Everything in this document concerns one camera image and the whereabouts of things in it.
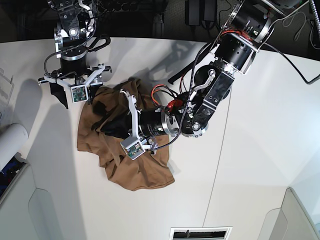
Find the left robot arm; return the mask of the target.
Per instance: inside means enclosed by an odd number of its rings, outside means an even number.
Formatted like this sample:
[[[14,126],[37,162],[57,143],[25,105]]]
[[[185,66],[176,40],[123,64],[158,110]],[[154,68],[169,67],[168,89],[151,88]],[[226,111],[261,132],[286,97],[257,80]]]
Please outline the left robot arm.
[[[126,91],[128,110],[106,122],[101,131],[121,138],[127,151],[156,150],[157,145],[149,142],[155,136],[202,136],[219,103],[228,96],[235,73],[249,70],[276,21],[286,17],[276,0],[238,1],[216,40],[203,47],[194,59],[189,90],[179,93],[166,106],[156,104],[148,110],[139,110],[134,96]],[[211,49],[214,61],[197,68],[200,55],[207,55]]]

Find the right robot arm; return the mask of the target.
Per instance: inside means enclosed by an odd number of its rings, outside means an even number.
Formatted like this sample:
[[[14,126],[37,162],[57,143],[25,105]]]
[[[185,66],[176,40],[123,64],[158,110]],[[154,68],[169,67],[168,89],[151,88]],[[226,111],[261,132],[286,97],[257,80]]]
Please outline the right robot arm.
[[[58,13],[59,22],[54,30],[55,52],[44,61],[44,76],[38,84],[48,83],[51,95],[64,107],[68,107],[66,90],[73,103],[92,102],[103,85],[102,74],[112,72],[103,63],[89,66],[87,55],[97,52],[111,43],[102,34],[94,37],[97,30],[98,7],[95,1],[49,0],[48,5]]]

